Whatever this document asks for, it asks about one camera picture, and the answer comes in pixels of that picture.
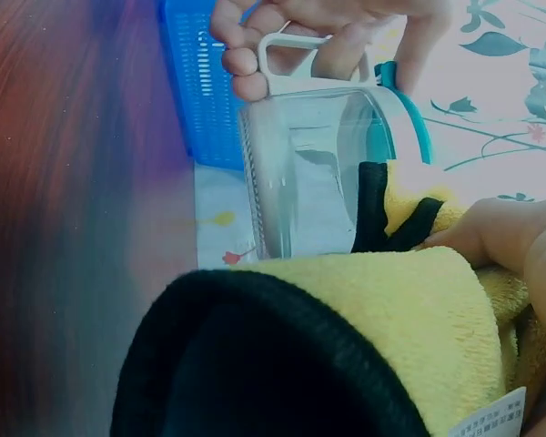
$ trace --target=yellow fabric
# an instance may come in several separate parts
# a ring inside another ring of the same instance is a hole
[[[446,201],[434,230],[460,218],[465,208],[442,180],[434,168],[390,162],[387,234],[425,197]],[[474,272],[451,249],[271,260],[237,269],[293,283],[348,320],[398,374],[435,437],[521,385],[531,407],[546,375],[546,333],[524,284],[502,269]]]

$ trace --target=blue lid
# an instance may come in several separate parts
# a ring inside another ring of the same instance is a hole
[[[378,64],[375,66],[374,71],[376,77],[380,78],[380,86],[392,91],[395,96],[400,100],[400,103],[405,107],[409,113],[412,125],[415,128],[417,140],[420,146],[420,155],[422,161],[426,164],[432,163],[432,151],[429,131],[419,112],[419,109],[415,106],[410,98],[402,94],[397,88],[395,83],[397,64],[394,61],[389,61],[384,64]],[[369,156],[374,162],[385,162],[389,159],[395,159],[396,153],[392,144],[392,135],[390,134],[388,126],[382,126],[381,120],[378,117],[374,118],[374,121],[369,127],[368,141],[371,145],[369,150]]]

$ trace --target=white handle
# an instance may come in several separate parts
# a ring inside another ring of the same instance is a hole
[[[321,77],[303,78],[280,76],[273,74],[269,69],[267,62],[267,48],[270,46],[316,50],[327,42],[328,39],[326,38],[295,36],[281,34],[279,32],[266,35],[258,45],[258,65],[261,73],[265,75],[265,78],[268,81],[269,94],[271,96],[279,96],[283,94],[297,93],[300,91],[315,91],[317,89],[365,88],[376,85],[374,65],[371,63],[368,50],[360,61],[359,82],[352,82],[350,80],[325,79]]]

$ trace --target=hand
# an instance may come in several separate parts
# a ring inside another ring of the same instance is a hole
[[[268,93],[258,72],[255,50],[264,35],[285,32],[303,36],[334,35],[314,64],[315,76],[349,79],[372,35],[397,15],[407,26],[395,56],[397,87],[410,93],[427,56],[450,25],[450,0],[263,0],[248,20],[242,15],[256,0],[217,0],[210,31],[226,44],[225,69],[233,75],[233,89],[242,99],[256,101]],[[288,74],[303,60],[295,49],[271,49],[269,65]]]
[[[481,200],[455,226],[431,236],[423,246],[450,247],[473,267],[499,264],[521,275],[546,327],[546,200]],[[546,417],[527,434],[532,436],[546,437]]]

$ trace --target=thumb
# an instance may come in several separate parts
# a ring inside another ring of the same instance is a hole
[[[311,67],[313,77],[350,80],[371,39],[367,25],[352,23],[319,48]]]
[[[445,247],[454,249],[475,269],[490,264],[481,238],[469,226],[459,223],[428,237],[420,249]]]
[[[423,249],[426,249],[434,248],[437,246],[449,246],[450,243],[452,243],[451,229],[445,229],[441,232],[430,235],[427,239],[425,239],[421,247]]]

